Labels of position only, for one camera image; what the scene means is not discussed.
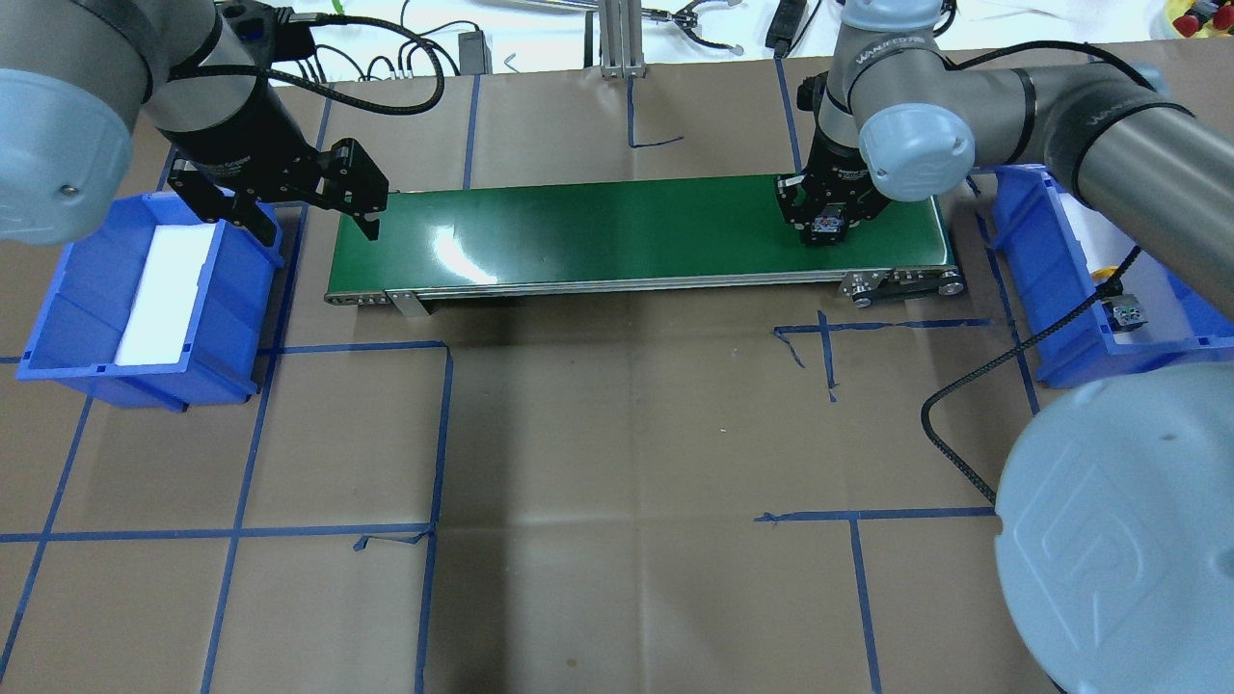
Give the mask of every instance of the robotic arm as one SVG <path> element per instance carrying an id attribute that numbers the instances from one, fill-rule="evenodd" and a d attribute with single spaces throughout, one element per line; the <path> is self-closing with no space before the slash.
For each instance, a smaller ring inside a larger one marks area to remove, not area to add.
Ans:
<path id="1" fill-rule="evenodd" d="M 179 152 L 172 190 L 202 220 L 230 220 L 270 243 L 274 222 L 257 203 L 297 200 L 349 214 L 376 238 L 389 182 L 358 142 L 317 152 L 264 77 L 169 80 L 176 70 L 307 57 L 311 23 L 297 27 L 296 17 L 251 0 L 7 0 L 0 240 L 54 245 L 97 228 L 142 109 Z M 278 25 L 292 28 L 273 41 Z"/>
<path id="2" fill-rule="evenodd" d="M 955 69 L 939 0 L 849 0 L 808 164 L 777 186 L 803 238 L 839 241 L 891 200 L 950 190 L 974 165 L 1043 162 L 1197 293 L 1234 315 L 1234 142 L 1108 63 Z"/>

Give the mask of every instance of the blue bin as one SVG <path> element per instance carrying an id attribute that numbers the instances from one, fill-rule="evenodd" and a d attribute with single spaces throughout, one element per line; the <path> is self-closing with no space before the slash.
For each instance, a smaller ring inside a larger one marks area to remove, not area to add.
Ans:
<path id="1" fill-rule="evenodd" d="M 996 173 L 993 216 L 998 235 L 993 246 L 1007 257 L 1029 327 L 1037 333 L 1091 295 L 1095 283 L 1062 210 L 1062 189 L 1049 172 L 1043 167 L 1003 167 Z M 1155 263 L 1148 256 L 1138 262 Z M 1098 303 L 1038 346 L 1041 366 L 1037 378 L 1051 388 L 1072 388 L 1166 364 L 1234 358 L 1234 325 L 1177 278 L 1171 275 L 1170 282 L 1192 328 L 1191 337 L 1118 343 Z"/>
<path id="2" fill-rule="evenodd" d="M 17 379 L 54 380 L 120 408 L 172 411 L 243 403 L 257 393 L 253 361 L 270 283 L 283 267 L 281 231 L 267 248 L 217 222 L 179 362 L 115 363 L 155 226 L 199 224 L 174 193 L 115 201 L 99 231 L 60 254 Z"/>

